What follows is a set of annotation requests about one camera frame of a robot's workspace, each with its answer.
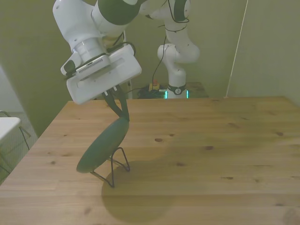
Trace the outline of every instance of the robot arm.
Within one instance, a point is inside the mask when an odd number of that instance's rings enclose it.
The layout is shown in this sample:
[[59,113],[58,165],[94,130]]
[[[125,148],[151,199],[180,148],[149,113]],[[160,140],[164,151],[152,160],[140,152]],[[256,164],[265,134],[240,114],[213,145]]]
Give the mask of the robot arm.
[[199,57],[186,24],[181,23],[189,10],[190,0],[98,0],[95,6],[82,0],[56,0],[53,14],[72,51],[61,68],[69,78],[72,99],[83,104],[142,72],[130,45],[108,54],[102,41],[104,37],[118,37],[138,13],[165,21],[167,37],[173,44],[160,47],[158,55],[162,58],[165,54],[169,90],[184,95],[185,71],[175,63],[193,62]]
[[187,96],[186,71],[177,63],[193,63],[200,56],[199,48],[188,37],[187,17],[190,10],[190,0],[167,0],[162,7],[148,16],[164,20],[166,36],[171,42],[158,49],[158,57],[163,59],[169,73],[169,98]]
[[91,6],[82,0],[56,0],[53,14],[73,53],[61,72],[68,76],[67,88],[77,104],[88,102],[142,72],[130,45],[108,54],[102,38],[119,36],[144,2],[99,0]]

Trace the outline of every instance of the white wall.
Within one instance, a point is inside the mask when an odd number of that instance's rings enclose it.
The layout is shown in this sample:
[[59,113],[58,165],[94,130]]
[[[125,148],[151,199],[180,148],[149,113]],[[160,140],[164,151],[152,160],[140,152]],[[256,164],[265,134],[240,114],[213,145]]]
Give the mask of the white wall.
[[71,100],[60,72],[71,51],[53,17],[54,2],[0,1],[0,62],[38,136]]
[[300,1],[250,0],[230,97],[286,96],[300,105]]
[[3,68],[0,66],[0,111],[1,110],[10,113],[23,112],[19,99],[7,79]]

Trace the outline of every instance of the white cable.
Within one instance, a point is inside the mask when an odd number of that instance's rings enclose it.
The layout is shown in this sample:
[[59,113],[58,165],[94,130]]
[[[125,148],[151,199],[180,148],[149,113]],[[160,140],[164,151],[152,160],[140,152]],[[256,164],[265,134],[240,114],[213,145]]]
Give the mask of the white cable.
[[247,0],[246,7],[245,7],[244,18],[243,18],[243,22],[242,22],[242,27],[240,29],[240,36],[239,36],[239,40],[238,40],[238,45],[237,45],[236,51],[235,51],[234,61],[233,61],[232,69],[231,69],[231,74],[230,74],[230,78],[229,78],[227,92],[226,92],[226,98],[228,97],[228,93],[229,93],[229,89],[230,89],[230,84],[231,84],[231,79],[232,79],[232,76],[233,76],[234,65],[235,65],[235,61],[236,61],[236,56],[238,54],[238,49],[239,49],[239,46],[240,46],[240,37],[242,35],[242,31],[243,31],[243,27],[244,27],[244,21],[245,21],[245,17],[246,17],[248,2],[249,2],[249,0]]
[[124,42],[127,41],[126,31],[124,31]]

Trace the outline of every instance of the wooden table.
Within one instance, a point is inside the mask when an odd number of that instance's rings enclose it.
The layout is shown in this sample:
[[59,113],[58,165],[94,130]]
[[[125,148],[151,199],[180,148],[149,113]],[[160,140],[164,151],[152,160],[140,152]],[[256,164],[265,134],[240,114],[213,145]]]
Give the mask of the wooden table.
[[[69,102],[0,187],[0,224],[299,224],[300,110],[287,99],[128,105],[132,171],[115,169],[115,189],[76,166],[116,115]],[[110,178],[109,162],[96,171]]]

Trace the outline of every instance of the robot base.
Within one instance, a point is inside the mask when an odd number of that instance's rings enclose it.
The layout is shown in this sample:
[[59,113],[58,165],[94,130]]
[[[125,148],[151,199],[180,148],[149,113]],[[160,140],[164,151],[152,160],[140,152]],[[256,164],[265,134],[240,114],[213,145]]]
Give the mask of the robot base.
[[171,90],[168,89],[166,91],[165,98],[166,99],[171,99],[171,98],[185,99],[185,98],[189,98],[189,91],[188,90],[184,90],[181,94],[176,95],[173,91],[171,91]]

